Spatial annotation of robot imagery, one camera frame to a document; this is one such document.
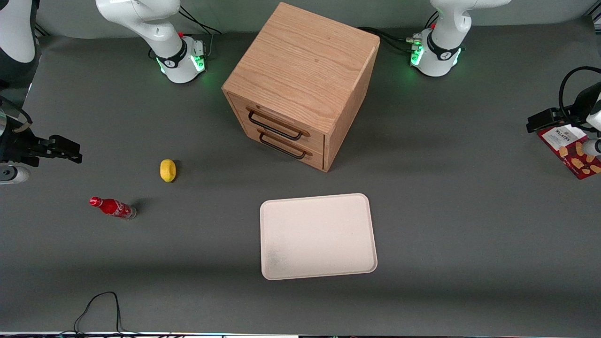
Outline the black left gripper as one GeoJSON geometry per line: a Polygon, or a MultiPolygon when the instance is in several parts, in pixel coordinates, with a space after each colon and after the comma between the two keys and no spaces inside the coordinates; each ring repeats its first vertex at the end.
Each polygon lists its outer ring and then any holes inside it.
{"type": "MultiPolygon", "coordinates": [[[[589,138],[584,142],[585,154],[600,156],[601,132],[601,84],[596,83],[582,90],[573,104],[568,106],[568,116],[573,126],[595,133],[597,138],[589,138]]],[[[564,115],[558,108],[548,108],[527,119],[528,133],[539,132],[547,128],[564,125],[564,115]]]]}

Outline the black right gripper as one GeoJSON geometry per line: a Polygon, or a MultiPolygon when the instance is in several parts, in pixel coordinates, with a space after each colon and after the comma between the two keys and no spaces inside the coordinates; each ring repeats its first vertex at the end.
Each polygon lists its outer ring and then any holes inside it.
{"type": "Polygon", "coordinates": [[[60,135],[46,139],[38,138],[31,131],[30,123],[6,123],[1,133],[1,178],[0,184],[26,182],[30,170],[26,166],[38,167],[40,158],[63,158],[82,163],[81,146],[60,135]]]}

